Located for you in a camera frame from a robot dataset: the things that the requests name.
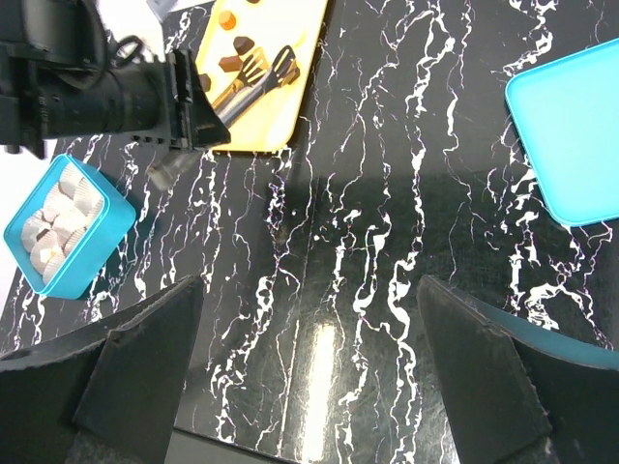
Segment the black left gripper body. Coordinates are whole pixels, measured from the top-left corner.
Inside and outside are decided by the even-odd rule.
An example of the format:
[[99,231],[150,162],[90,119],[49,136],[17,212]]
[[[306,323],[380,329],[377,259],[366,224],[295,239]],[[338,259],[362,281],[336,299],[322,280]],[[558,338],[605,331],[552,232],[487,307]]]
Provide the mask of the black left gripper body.
[[112,61],[112,97],[105,133],[124,133],[174,150],[203,150],[230,141],[230,132],[204,92],[192,52],[174,49],[164,59]]

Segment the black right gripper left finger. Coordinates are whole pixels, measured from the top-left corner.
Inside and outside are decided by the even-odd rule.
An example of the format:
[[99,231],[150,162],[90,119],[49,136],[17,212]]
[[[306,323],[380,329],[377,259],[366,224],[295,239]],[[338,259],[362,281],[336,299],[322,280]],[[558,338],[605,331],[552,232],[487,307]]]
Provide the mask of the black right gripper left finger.
[[202,281],[1,358],[4,463],[162,463],[192,357]]

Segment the dark chocolate edge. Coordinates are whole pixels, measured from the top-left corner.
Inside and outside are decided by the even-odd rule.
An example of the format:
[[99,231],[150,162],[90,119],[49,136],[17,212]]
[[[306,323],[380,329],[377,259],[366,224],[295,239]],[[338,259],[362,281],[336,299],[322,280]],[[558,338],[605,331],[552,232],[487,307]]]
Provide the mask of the dark chocolate edge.
[[199,76],[199,81],[204,92],[209,92],[212,85],[212,80],[207,73]]

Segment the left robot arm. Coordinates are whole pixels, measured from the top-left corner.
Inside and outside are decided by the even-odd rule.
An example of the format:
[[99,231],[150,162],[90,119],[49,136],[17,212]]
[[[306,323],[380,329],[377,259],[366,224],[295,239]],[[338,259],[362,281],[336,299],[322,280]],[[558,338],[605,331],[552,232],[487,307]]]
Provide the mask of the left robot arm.
[[1,4],[1,144],[45,156],[48,139],[125,134],[172,150],[231,135],[188,49],[141,61],[143,40],[109,45],[93,1]]

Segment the metal tongs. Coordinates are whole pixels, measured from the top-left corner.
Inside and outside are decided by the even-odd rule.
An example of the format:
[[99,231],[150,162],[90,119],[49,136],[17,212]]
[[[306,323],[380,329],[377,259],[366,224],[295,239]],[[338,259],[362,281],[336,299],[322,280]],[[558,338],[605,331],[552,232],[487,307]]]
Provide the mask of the metal tongs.
[[[285,81],[297,70],[296,55],[291,45],[285,45],[276,55],[272,65],[266,70],[256,69],[240,88],[232,100],[218,113],[219,121],[229,130],[249,109],[274,89],[285,85]],[[205,147],[192,149],[171,149],[160,161],[153,163],[147,174],[160,190],[169,189],[177,179],[197,162],[199,156],[208,148],[226,144],[231,140],[230,133],[224,140],[207,141]]]

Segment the white chocolate bar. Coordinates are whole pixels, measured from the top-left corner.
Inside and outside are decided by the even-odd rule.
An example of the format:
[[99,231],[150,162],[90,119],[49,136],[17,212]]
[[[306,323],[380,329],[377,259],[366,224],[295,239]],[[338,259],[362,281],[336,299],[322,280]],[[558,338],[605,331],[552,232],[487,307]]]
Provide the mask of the white chocolate bar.
[[44,264],[46,264],[57,253],[58,253],[58,250],[57,250],[57,248],[55,246],[48,247],[48,248],[43,248],[42,250],[39,251],[40,261],[43,262]]

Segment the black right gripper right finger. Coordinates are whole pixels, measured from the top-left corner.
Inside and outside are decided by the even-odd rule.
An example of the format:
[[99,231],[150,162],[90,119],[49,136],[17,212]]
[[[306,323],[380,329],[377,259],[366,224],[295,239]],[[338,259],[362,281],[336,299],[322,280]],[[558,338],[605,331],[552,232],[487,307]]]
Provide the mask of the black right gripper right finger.
[[461,462],[617,462],[617,352],[432,275],[421,278],[417,302]]

